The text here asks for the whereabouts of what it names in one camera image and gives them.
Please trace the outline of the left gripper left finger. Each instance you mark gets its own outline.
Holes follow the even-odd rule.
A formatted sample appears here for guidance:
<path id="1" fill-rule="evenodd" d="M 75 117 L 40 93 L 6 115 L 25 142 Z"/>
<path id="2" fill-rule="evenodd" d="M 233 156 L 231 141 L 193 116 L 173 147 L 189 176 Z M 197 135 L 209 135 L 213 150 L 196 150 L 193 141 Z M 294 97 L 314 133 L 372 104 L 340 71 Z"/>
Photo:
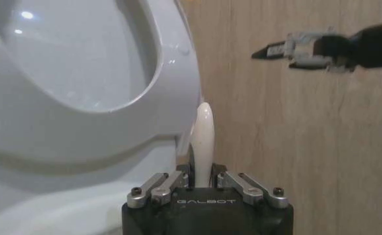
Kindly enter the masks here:
<path id="1" fill-rule="evenodd" d="M 127 195 L 128 208 L 143 208 L 147 202 L 155 201 L 157 205 L 171 202 L 176 188 L 187 188 L 191 185 L 191 166 L 180 164 L 171 173 L 155 173 L 139 186 L 132 187 Z"/>

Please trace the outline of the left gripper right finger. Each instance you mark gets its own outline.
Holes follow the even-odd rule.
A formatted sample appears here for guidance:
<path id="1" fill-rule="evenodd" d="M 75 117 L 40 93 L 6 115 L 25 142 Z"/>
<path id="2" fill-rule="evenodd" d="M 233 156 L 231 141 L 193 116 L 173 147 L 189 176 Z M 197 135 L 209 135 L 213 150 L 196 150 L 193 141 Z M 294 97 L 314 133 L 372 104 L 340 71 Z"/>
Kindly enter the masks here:
<path id="1" fill-rule="evenodd" d="M 228 171 L 221 164 L 211 166 L 211 185 L 235 189 L 243 202 L 251 206 L 260 202 L 272 208 L 287 208 L 290 205 L 282 187 L 267 188 L 248 174 Z"/>

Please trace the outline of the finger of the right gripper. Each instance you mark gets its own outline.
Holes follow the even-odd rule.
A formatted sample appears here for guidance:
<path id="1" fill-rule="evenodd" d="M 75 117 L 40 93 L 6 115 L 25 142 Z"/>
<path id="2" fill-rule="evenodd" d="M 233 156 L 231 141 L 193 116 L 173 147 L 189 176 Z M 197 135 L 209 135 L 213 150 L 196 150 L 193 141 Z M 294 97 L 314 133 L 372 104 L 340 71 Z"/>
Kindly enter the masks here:
<path id="1" fill-rule="evenodd" d="M 324 70 L 332 64 L 332 58 L 328 56 L 308 54 L 298 51 L 296 47 L 288 49 L 290 69 L 300 70 Z"/>
<path id="2" fill-rule="evenodd" d="M 251 54 L 256 60 L 276 60 L 307 58 L 312 56 L 312 44 L 323 36 L 335 34 L 335 28 L 327 27 L 323 31 L 296 31 L 287 34 L 284 40 L 267 44 Z"/>

